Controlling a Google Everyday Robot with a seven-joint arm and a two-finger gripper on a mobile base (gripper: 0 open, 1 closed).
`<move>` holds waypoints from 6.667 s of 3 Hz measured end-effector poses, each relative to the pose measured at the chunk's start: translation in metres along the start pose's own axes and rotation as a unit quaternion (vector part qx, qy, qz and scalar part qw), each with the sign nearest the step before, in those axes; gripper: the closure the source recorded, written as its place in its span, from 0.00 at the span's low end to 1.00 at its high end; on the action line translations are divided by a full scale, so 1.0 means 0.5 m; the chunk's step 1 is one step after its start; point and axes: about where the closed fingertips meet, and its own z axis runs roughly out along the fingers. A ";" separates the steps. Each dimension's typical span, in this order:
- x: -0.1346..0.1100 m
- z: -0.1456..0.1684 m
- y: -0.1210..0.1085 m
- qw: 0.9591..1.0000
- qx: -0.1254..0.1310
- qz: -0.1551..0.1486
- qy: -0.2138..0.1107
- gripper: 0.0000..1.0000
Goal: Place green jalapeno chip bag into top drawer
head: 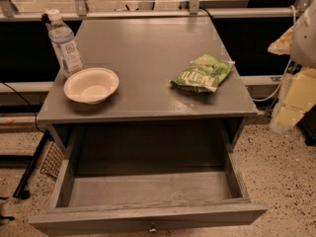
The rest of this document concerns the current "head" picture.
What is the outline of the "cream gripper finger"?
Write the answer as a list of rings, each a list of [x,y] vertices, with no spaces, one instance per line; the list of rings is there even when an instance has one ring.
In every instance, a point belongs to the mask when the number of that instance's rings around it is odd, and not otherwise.
[[[278,96],[270,129],[283,133],[294,128],[316,105],[316,69],[302,68],[295,75],[285,76]]]
[[[268,52],[276,55],[290,54],[292,32],[293,27],[290,27],[277,40],[270,44],[268,47]]]

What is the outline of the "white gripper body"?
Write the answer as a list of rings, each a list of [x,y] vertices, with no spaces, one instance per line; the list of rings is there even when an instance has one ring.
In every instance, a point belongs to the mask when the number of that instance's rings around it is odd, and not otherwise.
[[[316,0],[313,0],[294,25],[290,57],[302,66],[316,68]]]

